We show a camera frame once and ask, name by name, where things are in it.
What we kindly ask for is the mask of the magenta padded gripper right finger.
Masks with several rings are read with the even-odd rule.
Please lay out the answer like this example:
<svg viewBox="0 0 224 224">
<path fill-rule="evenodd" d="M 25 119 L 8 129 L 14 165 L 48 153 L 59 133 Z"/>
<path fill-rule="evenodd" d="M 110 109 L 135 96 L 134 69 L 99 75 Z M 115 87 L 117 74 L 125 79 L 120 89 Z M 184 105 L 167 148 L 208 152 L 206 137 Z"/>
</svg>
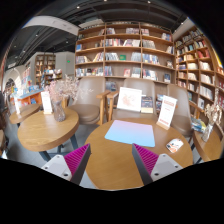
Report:
<svg viewBox="0 0 224 224">
<path fill-rule="evenodd" d="M 158 155 L 137 144 L 132 144 L 132 155 L 144 185 L 182 169 L 169 155 Z"/>
</svg>

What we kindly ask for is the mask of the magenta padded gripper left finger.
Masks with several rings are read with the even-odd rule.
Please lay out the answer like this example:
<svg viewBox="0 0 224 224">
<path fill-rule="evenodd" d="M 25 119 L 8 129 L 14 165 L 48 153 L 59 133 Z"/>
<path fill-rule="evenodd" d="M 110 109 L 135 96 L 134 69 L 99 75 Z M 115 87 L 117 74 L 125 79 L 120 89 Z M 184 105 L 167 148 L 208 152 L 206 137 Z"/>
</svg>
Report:
<svg viewBox="0 0 224 224">
<path fill-rule="evenodd" d="M 91 147 L 86 144 L 65 156 L 55 155 L 42 169 L 79 185 L 90 155 Z"/>
</svg>

